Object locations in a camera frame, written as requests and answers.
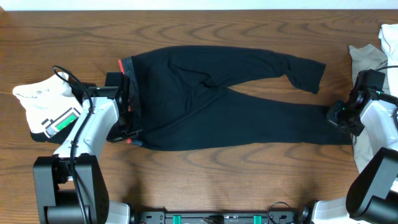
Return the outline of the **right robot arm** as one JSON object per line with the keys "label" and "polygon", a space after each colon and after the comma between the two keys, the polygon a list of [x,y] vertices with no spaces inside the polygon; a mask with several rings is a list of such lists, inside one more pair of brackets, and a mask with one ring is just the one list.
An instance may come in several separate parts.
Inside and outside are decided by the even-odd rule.
{"label": "right robot arm", "polygon": [[346,197],[318,201],[310,223],[397,223],[397,98],[373,91],[360,114],[373,158]]}

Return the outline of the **beige garment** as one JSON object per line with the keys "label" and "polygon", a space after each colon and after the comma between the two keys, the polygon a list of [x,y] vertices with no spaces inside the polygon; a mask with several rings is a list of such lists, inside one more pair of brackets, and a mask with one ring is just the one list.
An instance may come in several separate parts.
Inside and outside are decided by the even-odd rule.
{"label": "beige garment", "polygon": [[[352,59],[351,70],[353,85],[355,85],[360,71],[381,68],[383,65],[387,65],[387,56],[385,53],[371,44],[362,48],[356,48],[350,45],[349,54]],[[361,173],[374,157],[373,148],[366,128],[363,129],[359,136],[353,138],[353,152],[356,167],[359,173]]]}

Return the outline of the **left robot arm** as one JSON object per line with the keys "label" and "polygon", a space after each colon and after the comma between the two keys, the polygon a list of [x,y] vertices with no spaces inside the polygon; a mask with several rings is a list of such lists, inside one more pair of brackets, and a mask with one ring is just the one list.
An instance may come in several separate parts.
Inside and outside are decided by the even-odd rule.
{"label": "left robot arm", "polygon": [[110,200],[98,159],[106,141],[139,132],[129,110],[129,77],[109,72],[103,87],[84,87],[84,109],[52,156],[33,166],[39,221],[52,223],[134,223],[126,203]]}

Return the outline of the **folded white printed shirt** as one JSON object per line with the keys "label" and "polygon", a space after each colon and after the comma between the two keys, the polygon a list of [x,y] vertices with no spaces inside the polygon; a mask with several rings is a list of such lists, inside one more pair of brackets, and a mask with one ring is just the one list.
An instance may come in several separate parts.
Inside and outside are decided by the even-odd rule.
{"label": "folded white printed shirt", "polygon": [[13,89],[13,95],[26,110],[32,133],[52,138],[79,118],[82,106],[65,81],[68,78],[69,75],[60,72],[42,82]]}

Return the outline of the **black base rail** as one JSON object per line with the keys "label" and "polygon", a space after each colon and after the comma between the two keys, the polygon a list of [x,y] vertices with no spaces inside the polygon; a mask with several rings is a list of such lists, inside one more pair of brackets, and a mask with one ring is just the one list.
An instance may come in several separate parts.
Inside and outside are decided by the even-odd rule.
{"label": "black base rail", "polygon": [[199,213],[149,211],[133,213],[130,224],[290,224],[306,223],[307,207],[272,208],[266,212],[252,213]]}

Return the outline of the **black leggings with grey waistband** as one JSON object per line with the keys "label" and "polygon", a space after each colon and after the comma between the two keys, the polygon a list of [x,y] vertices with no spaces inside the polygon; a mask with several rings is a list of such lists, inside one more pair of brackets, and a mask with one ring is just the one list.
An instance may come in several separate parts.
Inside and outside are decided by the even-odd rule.
{"label": "black leggings with grey waistband", "polygon": [[286,76],[317,93],[323,63],[269,50],[176,46],[120,60],[139,132],[133,144],[187,151],[266,142],[348,145],[351,136],[326,120],[327,106],[257,98],[233,86]]}

